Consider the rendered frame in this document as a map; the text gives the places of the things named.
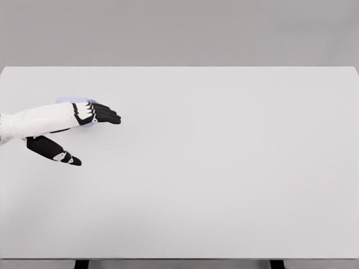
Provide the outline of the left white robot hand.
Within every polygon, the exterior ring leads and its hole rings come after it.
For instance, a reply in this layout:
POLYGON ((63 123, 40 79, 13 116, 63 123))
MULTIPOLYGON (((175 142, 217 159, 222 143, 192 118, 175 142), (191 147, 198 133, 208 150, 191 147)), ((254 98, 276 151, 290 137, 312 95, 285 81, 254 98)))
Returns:
POLYGON ((90 123, 120 124, 121 116, 103 104, 64 102, 20 112, 14 116, 12 126, 14 136, 25 139, 32 152, 52 161, 81 166, 80 159, 45 135, 90 123))

